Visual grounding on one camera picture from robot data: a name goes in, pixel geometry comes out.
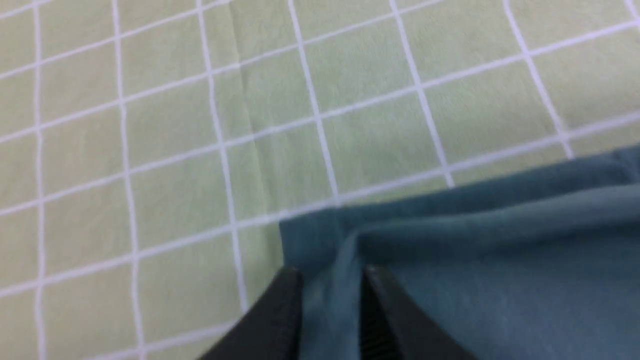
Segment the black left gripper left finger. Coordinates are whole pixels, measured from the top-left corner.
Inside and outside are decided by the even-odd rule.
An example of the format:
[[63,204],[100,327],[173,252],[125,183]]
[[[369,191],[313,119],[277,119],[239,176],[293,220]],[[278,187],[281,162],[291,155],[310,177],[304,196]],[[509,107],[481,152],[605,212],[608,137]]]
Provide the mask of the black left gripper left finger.
[[297,360],[303,319],[302,274],[279,269],[263,294],[201,360]]

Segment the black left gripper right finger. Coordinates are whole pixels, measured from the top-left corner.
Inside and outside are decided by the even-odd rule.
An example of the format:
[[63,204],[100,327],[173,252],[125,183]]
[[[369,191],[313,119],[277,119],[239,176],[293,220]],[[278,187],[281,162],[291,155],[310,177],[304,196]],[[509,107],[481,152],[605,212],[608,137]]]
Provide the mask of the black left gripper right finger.
[[393,274],[367,266],[359,300],[361,360],[475,360],[416,305]]

